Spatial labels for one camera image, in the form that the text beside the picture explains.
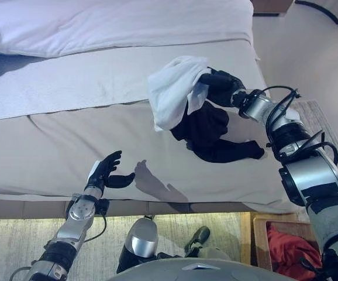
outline bed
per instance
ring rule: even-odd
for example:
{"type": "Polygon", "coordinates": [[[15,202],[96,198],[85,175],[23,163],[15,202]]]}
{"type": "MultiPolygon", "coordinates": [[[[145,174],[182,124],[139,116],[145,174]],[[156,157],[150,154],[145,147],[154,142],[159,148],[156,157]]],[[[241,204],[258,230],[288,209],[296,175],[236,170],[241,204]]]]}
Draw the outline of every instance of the bed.
{"type": "MultiPolygon", "coordinates": [[[[239,22],[247,25],[243,28],[250,30],[251,3],[229,2],[231,11],[239,9],[239,22]]],[[[153,129],[147,77],[175,57],[207,57],[210,66],[241,78],[247,88],[265,87],[252,38],[247,40],[242,33],[233,37],[215,32],[214,40],[209,33],[192,41],[182,36],[184,43],[124,41],[127,46],[94,46],[72,53],[62,49],[38,54],[25,48],[19,52],[0,44],[0,200],[48,206],[69,200],[82,190],[95,160],[122,150],[116,173],[135,171],[136,179],[124,189],[107,189],[104,197],[117,203],[212,203],[215,210],[218,203],[235,203],[233,211],[296,210],[269,149],[259,160],[208,163],[170,132],[153,129]]],[[[254,139],[265,146],[259,124],[241,119],[233,109],[227,111],[230,121],[223,139],[254,139]]]]}

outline wooden furniture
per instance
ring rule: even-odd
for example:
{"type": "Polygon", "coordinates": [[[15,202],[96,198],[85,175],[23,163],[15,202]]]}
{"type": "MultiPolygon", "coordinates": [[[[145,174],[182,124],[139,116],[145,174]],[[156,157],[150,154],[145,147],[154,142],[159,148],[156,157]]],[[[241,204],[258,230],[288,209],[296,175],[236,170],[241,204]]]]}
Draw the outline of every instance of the wooden furniture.
{"type": "Polygon", "coordinates": [[[257,255],[257,265],[273,271],[272,262],[269,254],[269,244],[267,236],[267,222],[280,232],[292,234],[307,240],[315,249],[319,249],[312,226],[306,222],[299,221],[274,221],[264,218],[255,218],[253,221],[255,246],[257,255]]]}
{"type": "Polygon", "coordinates": [[[287,13],[293,0],[251,0],[254,16],[280,16],[287,13]]]}

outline white bed sheet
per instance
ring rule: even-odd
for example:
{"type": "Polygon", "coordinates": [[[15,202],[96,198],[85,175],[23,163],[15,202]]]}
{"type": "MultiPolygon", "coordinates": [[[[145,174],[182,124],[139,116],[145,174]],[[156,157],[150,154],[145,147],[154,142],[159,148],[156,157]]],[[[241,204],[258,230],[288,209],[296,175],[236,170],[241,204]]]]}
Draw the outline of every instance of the white bed sheet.
{"type": "Polygon", "coordinates": [[[145,100],[147,78],[172,59],[204,56],[215,69],[264,86],[245,40],[130,47],[55,59],[0,55],[0,119],[145,100]]]}
{"type": "MultiPolygon", "coordinates": [[[[212,67],[240,77],[247,88],[265,87],[254,53],[243,40],[116,49],[119,57],[109,56],[109,51],[32,62],[26,65],[30,66],[30,71],[25,72],[18,71],[22,68],[11,73],[2,71],[0,91],[9,94],[12,87],[45,87],[41,91],[50,89],[53,94],[99,91],[105,56],[113,61],[113,65],[108,65],[108,73],[118,73],[115,79],[122,83],[123,73],[127,71],[131,76],[127,75],[128,79],[122,84],[134,91],[139,85],[130,84],[136,81],[133,74],[138,77],[142,73],[149,74],[173,57],[186,54],[208,57],[212,67]]],[[[0,57],[1,70],[15,68],[10,68],[10,62],[0,57]]],[[[236,115],[229,122],[225,139],[237,142],[256,139],[261,146],[267,141],[263,128],[236,115]]],[[[0,120],[0,199],[7,199],[10,194],[10,200],[63,200],[63,196],[82,189],[96,159],[119,149],[123,150],[123,155],[118,173],[130,173],[138,162],[147,160],[152,174],[165,186],[173,185],[185,199],[181,196],[157,198],[134,184],[126,189],[108,190],[108,198],[238,201],[255,210],[278,213],[295,209],[281,185],[277,172],[280,164],[270,151],[261,160],[246,159],[228,164],[204,162],[169,132],[154,131],[147,101],[0,120]]]]}

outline floor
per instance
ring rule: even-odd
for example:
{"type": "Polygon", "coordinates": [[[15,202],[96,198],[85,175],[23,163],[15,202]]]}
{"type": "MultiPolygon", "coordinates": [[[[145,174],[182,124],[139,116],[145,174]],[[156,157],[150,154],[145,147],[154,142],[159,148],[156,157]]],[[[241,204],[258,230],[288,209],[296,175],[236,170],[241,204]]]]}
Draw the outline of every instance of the floor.
{"type": "Polygon", "coordinates": [[[254,17],[253,33],[266,83],[299,88],[303,99],[317,100],[338,138],[338,25],[293,4],[283,17],[254,17]]]}
{"type": "MultiPolygon", "coordinates": [[[[157,252],[183,255],[183,247],[192,234],[200,226],[207,225],[211,229],[211,235],[204,245],[218,247],[232,260],[241,261],[241,246],[250,239],[249,235],[241,235],[241,214],[158,215],[154,219],[159,236],[157,252]]],[[[84,244],[68,279],[102,281],[112,277],[125,236],[138,218],[108,218],[106,232],[96,240],[84,244]]],[[[38,259],[43,253],[42,246],[62,223],[62,219],[0,220],[0,280],[9,280],[15,269],[29,266],[32,260],[38,259]]],[[[96,218],[88,237],[98,234],[103,225],[102,219],[96,218]]],[[[25,272],[18,273],[15,280],[21,280],[24,275],[25,272]]]]}

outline carpet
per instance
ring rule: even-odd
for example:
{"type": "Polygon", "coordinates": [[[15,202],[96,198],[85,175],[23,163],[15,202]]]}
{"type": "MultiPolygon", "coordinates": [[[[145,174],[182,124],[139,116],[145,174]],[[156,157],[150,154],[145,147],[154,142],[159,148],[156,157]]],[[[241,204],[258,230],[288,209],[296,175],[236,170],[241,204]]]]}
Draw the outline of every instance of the carpet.
{"type": "MultiPolygon", "coordinates": [[[[107,230],[99,238],[81,248],[70,270],[70,281],[102,281],[112,277],[130,227],[139,217],[107,218],[107,230]]],[[[211,229],[206,246],[217,247],[234,261],[240,261],[240,213],[158,215],[159,242],[157,253],[183,255],[184,245],[202,225],[211,229]]],[[[0,220],[0,280],[9,280],[11,273],[29,266],[43,253],[43,245],[62,225],[62,219],[50,220],[0,220]]],[[[96,218],[88,237],[103,228],[102,218],[96,218]]],[[[21,280],[26,272],[19,272],[14,280],[21,280]]]]}

